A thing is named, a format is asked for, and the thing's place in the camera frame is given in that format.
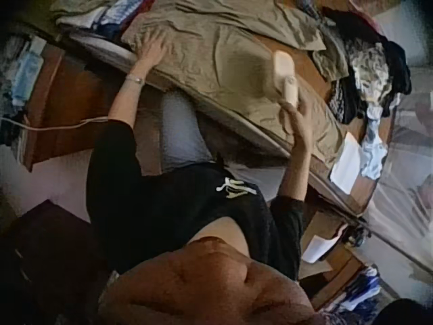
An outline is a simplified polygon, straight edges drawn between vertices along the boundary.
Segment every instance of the pile of clothes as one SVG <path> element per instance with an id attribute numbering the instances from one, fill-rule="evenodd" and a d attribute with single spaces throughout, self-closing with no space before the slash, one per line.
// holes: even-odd
<path id="1" fill-rule="evenodd" d="M 318 21 L 327 49 L 312 53 L 312 59 L 332 82 L 329 109 L 342 124 L 356 116 L 367 118 L 366 136 L 361 144 L 361 175 L 377 179 L 388 149 L 379 137 L 381 117 L 390 116 L 401 94 L 411 93 L 411 74 L 405 51 L 380 34 L 380 28 L 363 12 L 341 12 L 322 8 L 311 0 L 298 6 Z"/>
<path id="2" fill-rule="evenodd" d="M 66 30 L 85 30 L 115 40 L 133 18 L 148 12 L 155 0 L 56 0 L 50 10 Z"/>

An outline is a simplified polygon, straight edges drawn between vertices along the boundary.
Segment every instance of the power cord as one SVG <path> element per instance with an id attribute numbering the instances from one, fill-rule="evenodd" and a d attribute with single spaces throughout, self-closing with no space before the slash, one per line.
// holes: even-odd
<path id="1" fill-rule="evenodd" d="M 30 131 L 53 131 L 53 130 L 70 130 L 70 129 L 77 129 L 79 127 L 82 127 L 83 125 L 86 125 L 88 123 L 103 123 L 108 121 L 108 116 L 101 116 L 101 117 L 94 117 L 94 118 L 86 118 L 84 120 L 81 120 L 79 124 L 75 125 L 65 125 L 63 127 L 31 127 L 19 122 L 16 122 L 14 120 L 11 120 L 7 117 L 0 117 L 0 121 L 7 121 L 9 123 L 12 123 L 14 125 L 17 125 L 23 129 L 27 129 Z"/>

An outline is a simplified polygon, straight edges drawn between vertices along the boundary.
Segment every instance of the wooden cabinet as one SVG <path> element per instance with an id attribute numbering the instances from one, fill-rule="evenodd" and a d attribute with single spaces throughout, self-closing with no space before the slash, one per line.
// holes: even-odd
<path id="1" fill-rule="evenodd" d="M 32 127 L 75 125 L 83 119 L 106 116 L 120 84 L 86 70 L 83 62 L 47 44 L 41 54 L 44 65 L 26 106 Z M 93 147 L 101 129 L 89 123 L 77 129 L 28 131 L 23 165 Z"/>

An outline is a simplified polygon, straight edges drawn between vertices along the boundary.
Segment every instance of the wooden furniture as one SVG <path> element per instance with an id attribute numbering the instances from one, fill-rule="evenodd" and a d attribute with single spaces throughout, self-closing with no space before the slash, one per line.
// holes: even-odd
<path id="1" fill-rule="evenodd" d="M 41 54 L 44 64 L 26 105 L 32 127 L 75 125 L 83 119 L 106 116 L 120 84 L 99 78 L 85 64 L 64 50 L 47 44 Z M 78 129 L 27 131 L 23 165 L 93 147 L 99 123 Z"/>
<path id="2" fill-rule="evenodd" d="M 364 262 L 353 255 L 343 244 L 338 244 L 327 256 L 332 271 L 324 272 L 300 281 L 301 286 L 318 286 L 311 295 L 311 305 L 316 311 L 327 307 L 366 268 Z"/>

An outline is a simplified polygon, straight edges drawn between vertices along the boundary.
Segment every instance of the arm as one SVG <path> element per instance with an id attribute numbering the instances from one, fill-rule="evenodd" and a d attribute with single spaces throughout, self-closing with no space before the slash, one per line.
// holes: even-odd
<path id="1" fill-rule="evenodd" d="M 294 132 L 295 144 L 292 158 L 283 176 L 277 198 L 271 203 L 271 213 L 277 226 L 281 251 L 286 264 L 286 274 L 297 280 L 300 264 L 300 239 L 303 233 L 303 201 L 309 180 L 313 132 L 311 109 L 303 100 L 300 89 L 298 108 L 281 103 L 281 111 L 287 113 Z"/>
<path id="2" fill-rule="evenodd" d="M 164 34 L 156 34 L 143 40 L 143 48 L 130 75 L 145 81 L 149 71 L 157 65 L 165 55 L 166 46 L 164 44 Z M 137 115 L 138 101 L 143 87 L 138 82 L 125 80 L 122 88 L 114 99 L 113 105 L 108 113 L 110 120 L 121 121 L 134 127 L 135 117 Z"/>
<path id="3" fill-rule="evenodd" d="M 278 195 L 303 201 L 309 182 L 311 152 L 313 151 L 313 128 L 311 126 L 311 108 L 303 100 L 300 91 L 298 108 L 287 102 L 281 103 L 281 111 L 286 112 L 294 132 L 294 147 L 289 166 L 284 173 Z"/>
<path id="4" fill-rule="evenodd" d="M 131 74 L 145 78 L 160 61 L 164 50 L 157 41 L 147 42 Z M 132 260 L 132 253 L 122 248 L 127 242 L 128 227 L 133 224 L 131 218 L 136 216 L 137 184 L 142 180 L 133 133 L 140 92 L 139 83 L 125 81 L 110 109 L 110 120 L 95 144 L 87 172 L 87 211 L 110 263 L 117 270 L 127 268 L 125 265 Z"/>

